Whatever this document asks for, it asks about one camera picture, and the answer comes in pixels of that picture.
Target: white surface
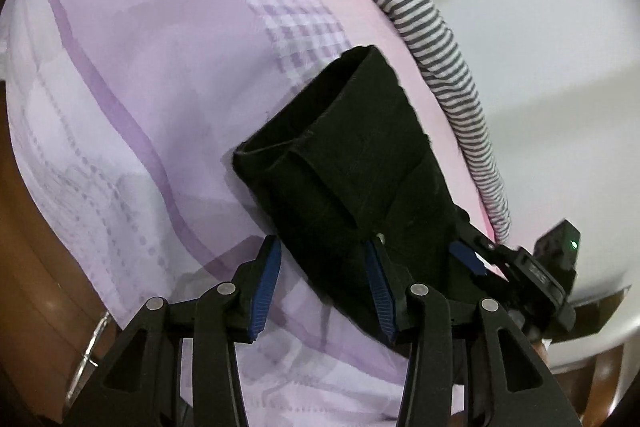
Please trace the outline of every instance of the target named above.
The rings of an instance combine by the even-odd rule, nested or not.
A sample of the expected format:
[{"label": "white surface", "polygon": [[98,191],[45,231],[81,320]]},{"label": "white surface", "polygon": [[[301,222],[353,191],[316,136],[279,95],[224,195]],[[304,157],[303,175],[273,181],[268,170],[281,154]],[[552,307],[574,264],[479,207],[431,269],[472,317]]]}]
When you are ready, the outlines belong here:
[{"label": "white surface", "polygon": [[[582,232],[575,298],[634,283],[640,0],[435,1],[478,84],[510,201],[510,243],[531,249],[566,217]],[[620,315],[610,336],[581,348],[624,341],[636,318]],[[558,363],[581,357],[569,345],[555,356],[558,346]]]}]

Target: striped fabric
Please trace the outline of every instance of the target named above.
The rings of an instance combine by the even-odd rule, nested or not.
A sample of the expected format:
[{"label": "striped fabric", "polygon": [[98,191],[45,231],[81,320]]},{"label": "striped fabric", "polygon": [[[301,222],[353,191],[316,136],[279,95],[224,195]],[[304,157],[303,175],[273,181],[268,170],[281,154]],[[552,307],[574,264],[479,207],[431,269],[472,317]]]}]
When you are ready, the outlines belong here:
[{"label": "striped fabric", "polygon": [[433,0],[374,0],[406,43],[458,139],[497,241],[511,217],[478,90],[452,31]]}]

